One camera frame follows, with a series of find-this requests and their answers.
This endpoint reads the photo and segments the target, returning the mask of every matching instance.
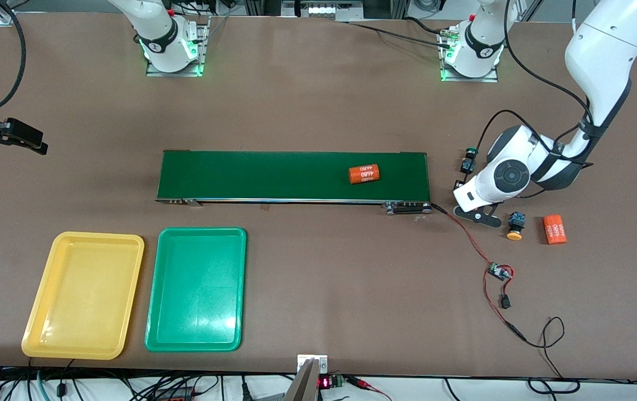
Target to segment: brown table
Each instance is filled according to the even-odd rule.
[[[143,75],[122,15],[20,19],[28,65],[0,119],[45,131],[50,150],[0,150],[0,365],[27,363],[20,342],[53,238],[98,231],[140,234],[147,247],[124,352],[79,365],[291,371],[297,354],[326,353],[329,368],[351,373],[551,375],[491,312],[484,262],[440,213],[153,202],[166,148],[404,150],[428,153],[433,200],[451,208],[459,158],[495,111],[511,107],[552,137],[581,115],[509,56],[499,84],[443,83],[430,46],[320,18],[231,18],[211,39],[205,77],[158,79]],[[429,38],[405,21],[377,25]],[[520,23],[512,32],[527,65],[578,89],[563,66],[569,25]],[[0,96],[17,62],[16,33],[0,28]],[[566,190],[499,209],[502,218],[527,214],[522,241],[468,223],[492,259],[517,270],[507,319],[532,341],[548,317],[565,321],[566,337],[550,356],[567,376],[637,378],[637,61],[633,82],[590,159],[595,167]],[[499,117],[485,143],[514,124]],[[551,213],[565,221],[564,246],[544,244],[541,216]],[[249,233],[236,352],[145,350],[155,244],[170,226]],[[498,284],[490,280],[493,296]]]

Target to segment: yellow button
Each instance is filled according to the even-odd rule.
[[[512,241],[519,241],[519,239],[522,239],[522,235],[517,233],[516,231],[509,231],[509,233],[507,233],[507,238],[511,239]]]

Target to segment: orange can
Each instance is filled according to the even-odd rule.
[[[359,165],[348,168],[348,179],[352,184],[369,183],[380,180],[380,170],[377,164]]]
[[[550,215],[543,218],[543,230],[546,231],[548,244],[566,243],[566,231],[563,230],[561,215]]]

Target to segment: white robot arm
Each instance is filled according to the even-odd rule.
[[[530,180],[544,190],[569,186],[628,96],[636,57],[637,0],[601,0],[566,48],[566,68],[590,102],[573,139],[555,144],[524,125],[505,130],[489,149],[487,167],[454,190],[459,207],[506,201]]]
[[[197,23],[170,16],[161,0],[108,0],[132,23],[145,57],[159,71],[176,72],[198,58]]]
[[[451,30],[459,33],[453,50],[446,53],[445,63],[468,78],[487,75],[504,50],[504,9],[509,0],[479,0],[474,19],[460,22]],[[509,10],[507,30],[517,19],[517,10]]]

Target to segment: green tray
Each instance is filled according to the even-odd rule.
[[[236,350],[241,343],[245,254],[243,228],[162,231],[145,347],[154,353]]]
[[[380,180],[351,185],[348,168],[377,163]],[[425,153],[167,150],[157,201],[430,202]]]

